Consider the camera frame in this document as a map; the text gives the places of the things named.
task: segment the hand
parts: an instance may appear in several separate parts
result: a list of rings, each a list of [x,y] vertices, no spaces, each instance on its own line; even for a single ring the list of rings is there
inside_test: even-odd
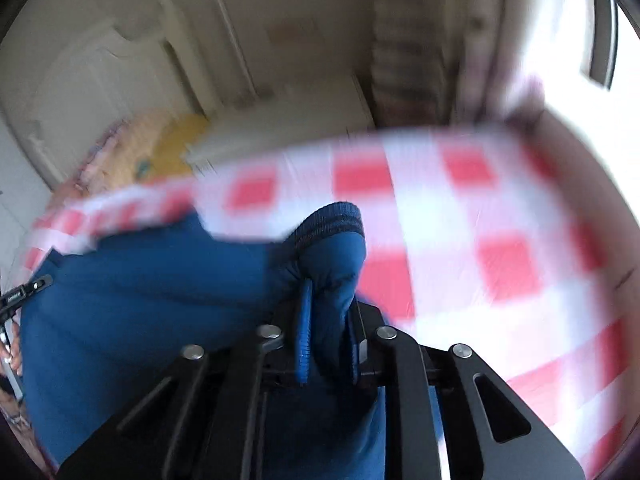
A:
[[[22,355],[20,354],[20,325],[15,321],[12,322],[12,332],[14,333],[14,341],[11,343],[11,356],[4,349],[4,345],[0,345],[0,359],[11,357],[10,366],[12,370],[18,371],[22,366]]]

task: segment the red and white checkered tablecloth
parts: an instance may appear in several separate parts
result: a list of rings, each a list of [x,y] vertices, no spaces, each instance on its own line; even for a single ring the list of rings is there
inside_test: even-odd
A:
[[[213,234],[277,238],[337,200],[364,219],[360,292],[422,344],[471,345],[597,473],[629,415],[624,320],[552,168],[502,127],[331,140],[97,196],[35,223],[22,278],[50,248],[83,253],[193,207]]]

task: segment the metal bolt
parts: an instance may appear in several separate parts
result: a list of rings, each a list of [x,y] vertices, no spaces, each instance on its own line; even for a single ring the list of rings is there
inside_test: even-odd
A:
[[[380,326],[376,330],[376,334],[380,339],[393,339],[398,335],[398,332],[392,326]]]
[[[182,349],[182,357],[189,361],[200,359],[204,355],[204,348],[199,345],[187,345]]]
[[[453,353],[462,359],[466,359],[467,357],[471,357],[474,352],[470,346],[458,343],[457,345],[453,345]]]
[[[279,326],[275,325],[260,325],[258,327],[258,335],[265,339],[276,339],[280,337],[282,334],[282,330],[280,330]]]

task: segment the black metal bracket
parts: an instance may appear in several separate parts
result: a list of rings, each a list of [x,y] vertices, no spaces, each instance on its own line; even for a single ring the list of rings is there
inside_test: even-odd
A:
[[[618,52],[618,6],[615,0],[593,0],[593,51],[589,77],[609,90]]]
[[[7,293],[0,296],[0,343],[4,346],[5,350],[11,354],[11,340],[9,334],[6,331],[4,324],[13,318],[22,307],[23,303],[28,300],[34,294],[44,290],[53,283],[53,279],[49,274],[36,278],[35,280],[25,283],[24,285],[12,288]],[[2,371],[4,372],[11,388],[14,391],[15,400],[22,402],[24,399],[24,387],[20,377],[14,372],[10,366],[10,362],[2,359]]]
[[[300,326],[295,303],[273,319]],[[356,300],[348,316],[359,362],[354,387],[386,387],[386,479],[440,480],[443,442],[452,480],[584,479],[575,458],[471,348],[420,346]],[[63,463],[57,478],[260,480],[269,391],[301,386],[289,366],[295,340],[273,324],[228,351],[186,347],[147,394]]]

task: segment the finger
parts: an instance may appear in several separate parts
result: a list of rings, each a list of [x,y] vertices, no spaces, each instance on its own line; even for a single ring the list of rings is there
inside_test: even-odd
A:
[[[9,364],[12,361],[11,354],[4,349],[4,346],[0,346],[0,359]],[[0,376],[6,377],[6,374],[4,373],[4,366],[0,366]]]
[[[13,344],[11,345],[11,357],[15,359],[16,357],[20,357],[20,340],[14,339]]]
[[[20,354],[11,359],[11,369],[17,371],[22,366],[22,356]]]

